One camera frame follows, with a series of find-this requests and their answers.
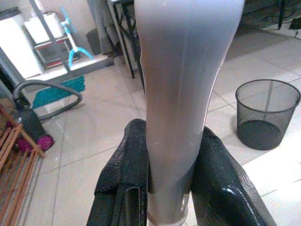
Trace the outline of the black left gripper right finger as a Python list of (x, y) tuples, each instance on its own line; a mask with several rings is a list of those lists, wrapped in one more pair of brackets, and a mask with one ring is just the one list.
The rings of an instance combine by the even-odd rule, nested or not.
[(208, 128), (191, 186), (199, 226), (274, 226), (272, 215), (241, 165)]

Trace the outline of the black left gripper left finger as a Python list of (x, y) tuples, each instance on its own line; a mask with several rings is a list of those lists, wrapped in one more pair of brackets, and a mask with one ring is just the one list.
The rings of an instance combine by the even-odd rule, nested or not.
[(124, 136), (100, 173), (88, 226), (147, 224), (149, 156), (146, 122), (131, 120)]

